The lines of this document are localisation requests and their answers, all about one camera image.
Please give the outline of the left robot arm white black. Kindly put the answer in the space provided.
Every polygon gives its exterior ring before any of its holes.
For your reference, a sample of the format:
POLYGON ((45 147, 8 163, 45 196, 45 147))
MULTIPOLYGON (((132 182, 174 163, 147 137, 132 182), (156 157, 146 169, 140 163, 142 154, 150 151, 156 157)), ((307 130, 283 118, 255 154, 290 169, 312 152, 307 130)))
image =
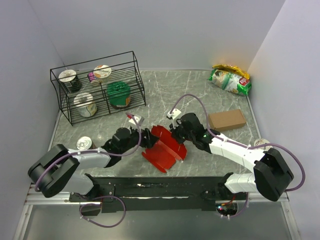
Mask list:
POLYGON ((101 195, 100 185, 90 174, 77 174, 77 170, 110 168, 139 147, 152 148, 158 140, 148 128, 121 127, 96 149, 72 150, 57 144, 33 164, 27 174, 35 184, 35 191, 46 198, 60 192, 74 192, 87 201, 94 201, 101 195))

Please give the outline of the red paper box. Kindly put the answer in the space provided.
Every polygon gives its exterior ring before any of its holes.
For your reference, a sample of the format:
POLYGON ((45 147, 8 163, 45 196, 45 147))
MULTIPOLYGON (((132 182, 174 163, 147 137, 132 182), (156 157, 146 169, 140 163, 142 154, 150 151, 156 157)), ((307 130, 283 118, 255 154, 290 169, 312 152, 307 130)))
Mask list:
POLYGON ((154 125, 151 133, 159 137, 159 140, 152 148, 147 148, 141 154, 154 167, 162 173, 167 173, 177 161, 184 161, 187 150, 176 151, 177 142, 169 130, 161 125, 154 125))

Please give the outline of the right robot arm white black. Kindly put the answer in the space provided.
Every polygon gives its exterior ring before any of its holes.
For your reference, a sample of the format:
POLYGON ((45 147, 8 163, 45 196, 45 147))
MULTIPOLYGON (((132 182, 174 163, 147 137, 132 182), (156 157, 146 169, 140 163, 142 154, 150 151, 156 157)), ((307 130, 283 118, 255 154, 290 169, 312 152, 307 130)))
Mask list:
POLYGON ((186 141, 199 150, 227 158, 249 170, 249 173, 227 173, 217 184, 219 195, 230 199, 238 193, 260 193, 276 202, 294 179, 281 153, 251 149, 213 129, 206 129, 195 113, 182 114, 178 109, 167 113, 171 136, 179 143, 186 141))

